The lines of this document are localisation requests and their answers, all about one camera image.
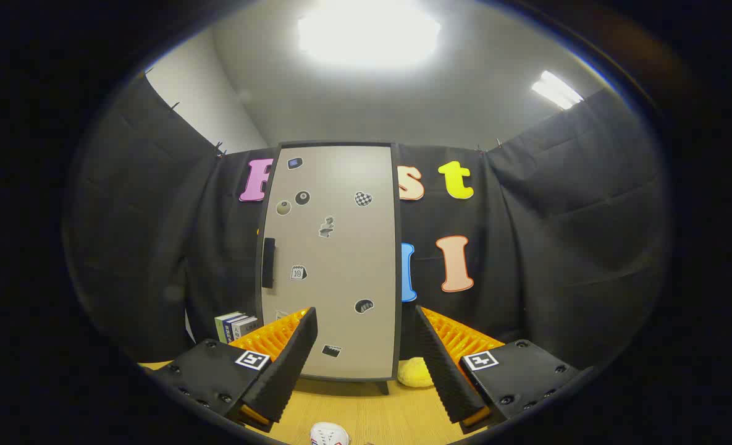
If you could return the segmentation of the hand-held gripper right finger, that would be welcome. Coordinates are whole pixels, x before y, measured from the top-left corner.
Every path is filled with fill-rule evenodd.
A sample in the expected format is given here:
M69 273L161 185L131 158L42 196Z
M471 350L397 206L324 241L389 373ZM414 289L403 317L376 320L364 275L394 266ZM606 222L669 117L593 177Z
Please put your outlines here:
M465 434L544 407L579 377L577 367L532 341L498 341L424 307L414 317L437 396Z

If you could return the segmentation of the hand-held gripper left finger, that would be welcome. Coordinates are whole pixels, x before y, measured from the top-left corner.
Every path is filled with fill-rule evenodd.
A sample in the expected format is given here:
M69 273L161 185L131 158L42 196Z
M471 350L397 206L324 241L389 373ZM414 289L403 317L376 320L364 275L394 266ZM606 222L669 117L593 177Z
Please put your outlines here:
M204 412L267 433L283 416L317 340L316 312L298 310L230 343L202 341L150 375Z

